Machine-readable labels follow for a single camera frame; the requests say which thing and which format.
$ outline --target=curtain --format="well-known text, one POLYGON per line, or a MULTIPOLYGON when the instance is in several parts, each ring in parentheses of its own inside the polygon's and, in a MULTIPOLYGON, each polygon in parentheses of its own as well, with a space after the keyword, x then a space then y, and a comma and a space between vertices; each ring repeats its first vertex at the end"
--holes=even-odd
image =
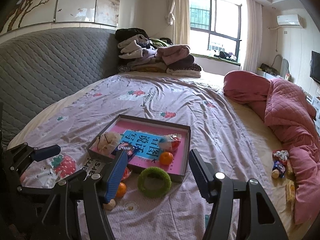
POLYGON ((256 73, 262 44, 262 6, 254 0, 247 0, 247 8, 247 50, 241 70, 256 73))
POLYGON ((174 0, 173 44, 189 44, 190 39, 190 12, 189 0, 174 0))
POLYGON ((175 0, 167 0, 169 13, 165 17, 165 20, 167 21, 168 25, 173 25, 173 22, 175 20, 174 15, 173 15, 174 4, 175 4, 175 0))

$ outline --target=pile of clothes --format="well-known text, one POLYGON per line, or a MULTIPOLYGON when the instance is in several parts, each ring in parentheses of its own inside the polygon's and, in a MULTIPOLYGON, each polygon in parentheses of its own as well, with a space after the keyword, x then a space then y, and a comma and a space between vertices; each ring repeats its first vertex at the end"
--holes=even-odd
POLYGON ((157 49, 156 58, 168 67, 166 72, 173 76, 201 77, 202 67, 195 63, 188 45, 172 45, 157 49))
POLYGON ((194 62, 188 45, 170 46, 163 40, 149 38, 144 30, 138 28, 117 30, 116 39, 119 41, 119 73, 161 72, 201 77, 202 68, 194 62))

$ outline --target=green ring toy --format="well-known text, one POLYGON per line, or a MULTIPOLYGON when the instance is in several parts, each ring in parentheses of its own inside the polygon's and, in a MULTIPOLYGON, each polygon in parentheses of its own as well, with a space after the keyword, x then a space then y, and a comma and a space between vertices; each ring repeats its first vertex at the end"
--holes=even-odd
POLYGON ((166 173, 163 169, 158 168, 158 167, 149 167, 145 170, 143 170, 139 177, 138 177, 138 189, 143 193, 143 195, 145 195, 146 197, 149 198, 159 198, 162 197, 163 195, 167 194, 169 192, 171 188, 171 179, 168 173, 166 173), (148 177, 148 175, 150 174, 154 174, 157 177, 160 177, 163 182, 164 185, 157 190, 151 190, 151 189, 147 189, 144 186, 144 182, 146 180, 146 178, 148 177))

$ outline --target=black metal arm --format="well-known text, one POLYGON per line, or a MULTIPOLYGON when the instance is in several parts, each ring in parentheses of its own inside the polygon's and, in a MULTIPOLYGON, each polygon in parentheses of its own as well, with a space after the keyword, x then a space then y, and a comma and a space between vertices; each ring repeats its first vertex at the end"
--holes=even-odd
POLYGON ((203 240, 227 240, 234 199, 240 199, 237 240, 288 240, 268 195, 256 179, 241 182, 214 172, 197 150, 189 153, 189 165, 201 196, 214 203, 203 240))
MULTIPOLYGON (((1 158, 0 239, 15 239, 7 225, 14 224, 30 240, 81 240, 77 200, 84 201, 91 240, 114 240, 103 203, 114 198, 127 165, 127 154, 119 152, 101 173, 86 179, 80 170, 60 180, 51 189, 23 187, 20 176, 33 160, 40 161, 60 153, 55 145, 38 150, 21 144, 7 150, 1 158)), ((227 240, 233 200, 240 199, 237 240, 286 240, 284 227, 267 194, 256 179, 240 182, 222 172, 214 172, 197 150, 189 153, 189 165, 201 196, 214 203, 203 240, 227 240)))

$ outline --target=bay window sill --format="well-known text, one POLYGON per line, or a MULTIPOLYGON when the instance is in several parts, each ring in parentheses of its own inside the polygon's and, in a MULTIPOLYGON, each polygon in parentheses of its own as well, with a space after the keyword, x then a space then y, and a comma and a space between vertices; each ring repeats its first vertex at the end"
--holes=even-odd
POLYGON ((227 60, 227 59, 223 59, 223 58, 217 58, 217 57, 211 57, 211 56, 207 56, 207 55, 202 55, 202 54, 196 54, 196 53, 191 53, 192 56, 194 57, 202 57, 202 58, 207 58, 207 59, 213 59, 213 60, 217 60, 217 61, 222 61, 222 62, 226 62, 226 63, 230 63, 236 66, 240 66, 241 64, 238 62, 234 62, 231 60, 227 60))

